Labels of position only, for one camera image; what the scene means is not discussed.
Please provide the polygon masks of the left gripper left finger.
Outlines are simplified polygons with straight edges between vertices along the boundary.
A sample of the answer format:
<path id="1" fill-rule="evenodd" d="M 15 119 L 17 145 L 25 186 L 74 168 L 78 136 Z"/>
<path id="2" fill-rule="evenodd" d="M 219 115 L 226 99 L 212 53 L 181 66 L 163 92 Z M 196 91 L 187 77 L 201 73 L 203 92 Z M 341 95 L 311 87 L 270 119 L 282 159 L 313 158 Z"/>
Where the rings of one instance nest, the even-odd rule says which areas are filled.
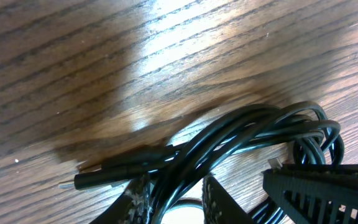
<path id="1" fill-rule="evenodd" d="M 147 224 L 150 220 L 150 180 L 134 179 L 123 193 L 90 224 Z"/>

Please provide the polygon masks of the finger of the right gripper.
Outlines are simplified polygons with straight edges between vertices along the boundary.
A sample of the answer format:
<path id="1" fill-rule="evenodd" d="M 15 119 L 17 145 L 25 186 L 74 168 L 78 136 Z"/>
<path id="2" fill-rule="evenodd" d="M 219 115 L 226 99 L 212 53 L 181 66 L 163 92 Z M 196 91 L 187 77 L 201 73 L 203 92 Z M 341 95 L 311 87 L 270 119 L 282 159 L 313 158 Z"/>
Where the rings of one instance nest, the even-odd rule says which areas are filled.
<path id="1" fill-rule="evenodd" d="M 264 171 L 263 188 L 295 223 L 358 223 L 358 164 L 285 164 Z"/>

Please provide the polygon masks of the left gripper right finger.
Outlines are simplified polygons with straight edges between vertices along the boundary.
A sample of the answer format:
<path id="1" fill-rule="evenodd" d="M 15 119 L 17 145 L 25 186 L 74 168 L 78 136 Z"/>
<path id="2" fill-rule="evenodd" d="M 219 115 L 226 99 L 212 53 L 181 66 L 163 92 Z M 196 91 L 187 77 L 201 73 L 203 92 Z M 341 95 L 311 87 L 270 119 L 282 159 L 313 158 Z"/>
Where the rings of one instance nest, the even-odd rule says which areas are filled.
<path id="1" fill-rule="evenodd" d="M 205 224 L 254 223 L 212 175 L 203 178 L 202 204 Z"/>

